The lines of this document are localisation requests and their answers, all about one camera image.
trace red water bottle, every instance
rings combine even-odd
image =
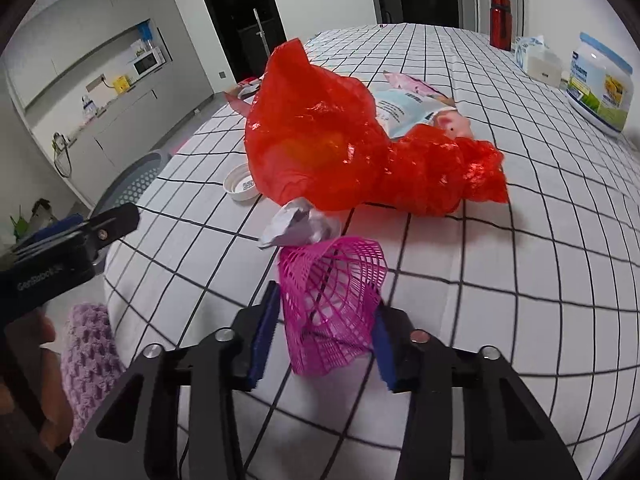
[[[510,0],[491,0],[491,46],[503,50],[511,50],[511,15]]]

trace table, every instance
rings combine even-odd
[[[361,205],[340,214],[344,232],[380,242],[390,267],[383,296],[415,326],[457,348],[498,347],[583,477],[598,478],[640,415],[636,150],[595,130],[481,34],[370,26],[325,32],[306,49],[372,90],[388,88],[385,70],[423,78],[455,98],[476,138],[504,152],[510,204],[464,203],[446,218]],[[246,160],[243,128],[228,106],[219,110],[142,196],[138,230],[111,248],[108,307],[124,362],[151,342],[196,344],[276,278],[275,250],[256,240],[278,207],[235,203],[222,189]],[[265,377],[235,400],[250,478],[394,477],[408,395],[386,390],[370,356],[298,377],[279,325]],[[460,479],[460,392],[454,401],[451,477]],[[187,412],[182,396],[180,450]]]

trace purple towel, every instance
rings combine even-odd
[[[83,303],[71,309],[61,369],[62,387],[74,412],[73,443],[124,371],[106,306]]]

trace gray laundry basket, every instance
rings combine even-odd
[[[169,161],[169,157],[161,152],[149,152],[126,170],[124,170],[89,214],[89,218],[127,202],[137,203],[146,188],[156,179]],[[104,248],[94,262],[96,274],[104,271],[104,259],[109,248]]]

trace metal pole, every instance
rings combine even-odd
[[[260,17],[258,16],[257,9],[254,9],[254,15],[255,21],[258,23],[258,28],[260,29],[260,32],[256,32],[255,35],[260,36],[260,39],[262,40],[262,46],[264,47],[264,52],[267,55],[267,59],[269,59],[271,57],[271,52],[269,51],[269,45],[267,45],[267,38],[264,35],[264,30],[262,29],[262,23],[260,22]]]

